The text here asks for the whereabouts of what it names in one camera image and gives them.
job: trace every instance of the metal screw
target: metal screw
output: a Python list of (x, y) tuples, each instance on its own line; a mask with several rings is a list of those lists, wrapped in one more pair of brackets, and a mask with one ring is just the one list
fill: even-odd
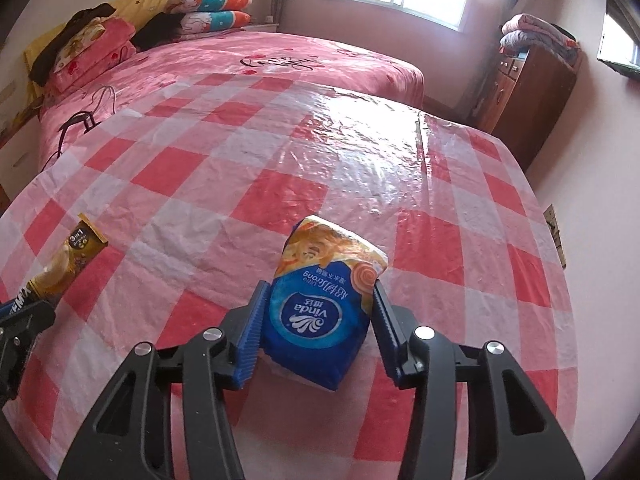
[(138, 343), (134, 349), (136, 355), (147, 355), (151, 352), (151, 345), (149, 343)]
[(486, 344), (486, 349), (493, 355), (500, 355), (502, 352), (504, 352), (504, 345), (502, 343), (498, 343), (497, 341), (489, 341)]
[(436, 331), (430, 326), (419, 326), (414, 332), (418, 338), (424, 339), (425, 341), (433, 339), (436, 336)]
[(202, 336), (207, 341), (217, 341), (222, 337), (222, 330), (219, 328), (209, 328), (204, 331)]

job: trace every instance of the window sill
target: window sill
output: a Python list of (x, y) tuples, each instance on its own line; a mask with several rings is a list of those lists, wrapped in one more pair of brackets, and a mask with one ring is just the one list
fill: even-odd
[(399, 11), (399, 12), (404, 12), (405, 14), (410, 14), (412, 16), (416, 16), (418, 18), (422, 18), (424, 20), (427, 20), (428, 22), (431, 23), (436, 23), (437, 25), (441, 25), (443, 27), (449, 28), (450, 30), (455, 30), (456, 32), (460, 32), (462, 33), (462, 29), (463, 29), (463, 25), (465, 22), (465, 18), (466, 18), (466, 9), (464, 14), (462, 15), (462, 20), (460, 20), (460, 24), (456, 27), (455, 25), (451, 25), (450, 23), (445, 23), (437, 18), (434, 18), (433, 16), (429, 16), (428, 14), (423, 14), (421, 12), (417, 12), (415, 10), (411, 10), (411, 9), (406, 9), (404, 7), (400, 7), (397, 6), (395, 4), (388, 4), (385, 2), (380, 2), (378, 0), (342, 0), (342, 1), (348, 1), (348, 2), (359, 2), (361, 4), (369, 4), (369, 5), (373, 5), (376, 7), (382, 7), (383, 9), (389, 9), (389, 10), (395, 10), (395, 11)]

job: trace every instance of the nightstand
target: nightstand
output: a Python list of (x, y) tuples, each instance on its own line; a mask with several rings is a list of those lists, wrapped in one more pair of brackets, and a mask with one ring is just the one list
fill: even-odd
[[(15, 132), (9, 140), (0, 142), (0, 187), (4, 195), (14, 200), (38, 174), (38, 147), (41, 135), (40, 121), (32, 118)], [(0, 211), (2, 211), (0, 191)]]
[(502, 55), (474, 126), (504, 142), (527, 171), (554, 129), (576, 78), (575, 70), (541, 46), (532, 46), (525, 57)]

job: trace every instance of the vinda logo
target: vinda logo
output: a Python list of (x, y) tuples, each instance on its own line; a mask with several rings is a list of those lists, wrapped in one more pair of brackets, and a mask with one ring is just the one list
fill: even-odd
[(329, 298), (296, 292), (284, 302), (280, 321), (294, 335), (319, 338), (338, 328), (342, 321), (342, 309)]

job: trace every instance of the tissue pack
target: tissue pack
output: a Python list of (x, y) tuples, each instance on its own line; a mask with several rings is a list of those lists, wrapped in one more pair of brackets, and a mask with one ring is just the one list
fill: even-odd
[(308, 216), (287, 239), (265, 314), (262, 347), (301, 377), (337, 390), (367, 335), (373, 286), (386, 254)]

